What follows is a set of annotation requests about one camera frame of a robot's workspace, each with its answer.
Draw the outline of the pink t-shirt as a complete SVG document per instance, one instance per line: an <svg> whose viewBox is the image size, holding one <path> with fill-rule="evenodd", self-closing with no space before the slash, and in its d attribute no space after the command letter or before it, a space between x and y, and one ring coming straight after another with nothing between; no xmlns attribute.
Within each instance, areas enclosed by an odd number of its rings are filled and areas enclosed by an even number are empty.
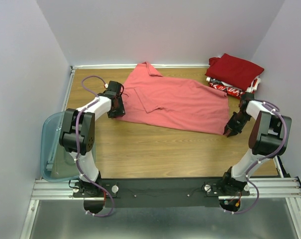
<svg viewBox="0 0 301 239"><path fill-rule="evenodd" d="M130 73L122 99L121 121L217 135L228 122L226 93L192 79L165 77L148 62Z"/></svg>

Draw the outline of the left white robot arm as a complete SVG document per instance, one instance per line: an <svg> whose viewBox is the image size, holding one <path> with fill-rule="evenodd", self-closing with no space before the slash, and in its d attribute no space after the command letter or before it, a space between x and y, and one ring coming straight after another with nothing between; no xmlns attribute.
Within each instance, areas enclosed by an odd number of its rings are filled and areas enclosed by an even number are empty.
<svg viewBox="0 0 301 239"><path fill-rule="evenodd" d="M100 171L95 165L92 149L95 143L95 122L103 115L115 119L125 115L122 100L124 86L115 81L105 84L103 93L77 109L64 112L59 144L73 157L79 179L86 182L84 191L91 197L101 192Z"/></svg>

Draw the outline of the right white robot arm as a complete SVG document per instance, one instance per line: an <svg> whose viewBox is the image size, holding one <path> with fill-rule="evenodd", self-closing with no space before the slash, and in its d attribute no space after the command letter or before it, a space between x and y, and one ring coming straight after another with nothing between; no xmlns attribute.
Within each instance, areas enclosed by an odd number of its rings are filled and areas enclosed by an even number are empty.
<svg viewBox="0 0 301 239"><path fill-rule="evenodd" d="M226 195L242 192L248 179L263 163L282 155L287 148L292 118L281 115L280 109L272 103L255 99L253 93L241 96L239 112L233 113L223 135L238 135L251 118L255 123L249 136L248 150L224 173L217 186Z"/></svg>

